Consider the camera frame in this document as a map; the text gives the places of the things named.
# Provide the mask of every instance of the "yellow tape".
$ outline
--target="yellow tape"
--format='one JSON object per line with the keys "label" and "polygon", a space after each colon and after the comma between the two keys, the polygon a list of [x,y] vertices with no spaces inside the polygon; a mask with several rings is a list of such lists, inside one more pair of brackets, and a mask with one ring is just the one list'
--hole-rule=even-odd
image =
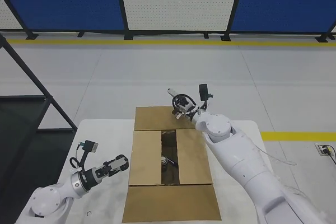
{"label": "yellow tape", "polygon": [[77,44],[77,45],[226,45],[226,46],[294,46],[336,47],[333,43],[318,42],[262,42],[262,41],[209,41],[209,40],[8,40],[10,44]]}
{"label": "yellow tape", "polygon": [[261,134],[266,142],[336,142],[336,132],[261,132]]}

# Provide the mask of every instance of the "floor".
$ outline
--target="floor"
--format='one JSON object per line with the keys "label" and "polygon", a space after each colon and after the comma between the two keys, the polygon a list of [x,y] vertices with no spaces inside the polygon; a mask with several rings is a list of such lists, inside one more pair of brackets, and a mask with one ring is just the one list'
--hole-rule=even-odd
{"label": "floor", "polygon": [[[93,118],[133,119],[136,106],[170,105],[168,88],[198,99],[198,85],[207,83],[214,94],[208,106],[212,113],[234,120],[253,120],[261,131],[336,132],[336,48],[47,44],[13,47],[77,125]],[[0,50],[0,95],[39,93],[10,56]],[[41,123],[45,128],[67,126],[54,108],[49,109]],[[336,168],[330,158],[319,156],[314,143],[265,142],[265,146],[271,155],[297,163],[288,166],[271,160],[282,183],[304,191],[336,223]],[[336,142],[327,143],[336,149]]]}

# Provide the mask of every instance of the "white table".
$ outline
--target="white table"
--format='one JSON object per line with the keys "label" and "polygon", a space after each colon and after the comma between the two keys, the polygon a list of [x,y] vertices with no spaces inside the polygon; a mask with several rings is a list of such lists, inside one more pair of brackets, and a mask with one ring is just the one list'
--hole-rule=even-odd
{"label": "white table", "polygon": [[[253,142],[265,151],[263,140],[255,122],[235,121]],[[63,166],[59,182],[65,182],[70,176],[69,158],[74,157],[77,143],[91,140],[99,144],[96,153],[88,154],[85,168],[99,167],[105,161],[124,154],[129,160],[132,151],[134,120],[83,120],[71,145]],[[83,150],[78,151],[80,159]],[[216,191],[222,221],[184,221],[174,223],[257,223],[254,205],[245,190],[220,166],[213,153],[208,152],[209,165]],[[270,170],[269,158],[262,153]],[[128,190],[129,170],[105,178],[81,199],[73,203],[68,224],[121,223]]]}

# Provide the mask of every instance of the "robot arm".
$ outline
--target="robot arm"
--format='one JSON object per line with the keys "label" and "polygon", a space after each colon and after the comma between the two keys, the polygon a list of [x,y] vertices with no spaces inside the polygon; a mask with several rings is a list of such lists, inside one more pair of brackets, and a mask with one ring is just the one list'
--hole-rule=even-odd
{"label": "robot arm", "polygon": [[79,146],[83,146],[85,151],[81,162],[77,162],[79,168],[75,170],[75,173],[65,183],[37,188],[31,195],[24,210],[22,210],[16,221],[17,224],[64,224],[75,198],[82,198],[91,188],[100,184],[103,178],[128,169],[128,159],[123,155],[119,155],[111,161],[104,162],[98,168],[93,167],[85,171],[83,168],[85,159],[89,152],[96,151],[97,143],[86,141],[85,143],[80,143]]}
{"label": "robot arm", "polygon": [[[174,102],[173,114],[184,115],[197,130],[201,130],[206,144],[213,152],[223,169],[232,176],[248,193],[253,201],[261,224],[327,223],[321,213],[304,197],[285,188],[270,172],[264,163],[259,148],[252,140],[227,117],[213,115],[206,111],[207,85],[199,85],[200,99],[204,101],[198,107],[190,101],[190,108],[180,110],[180,100]],[[176,94],[179,99],[186,95]]]}

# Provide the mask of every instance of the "open cardboard box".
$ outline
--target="open cardboard box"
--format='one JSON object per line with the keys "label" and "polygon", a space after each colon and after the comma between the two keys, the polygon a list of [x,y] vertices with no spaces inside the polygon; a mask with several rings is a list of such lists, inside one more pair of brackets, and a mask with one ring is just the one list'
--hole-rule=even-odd
{"label": "open cardboard box", "polygon": [[[122,222],[221,220],[205,142],[172,107],[136,108]],[[163,171],[161,156],[178,163]]]}

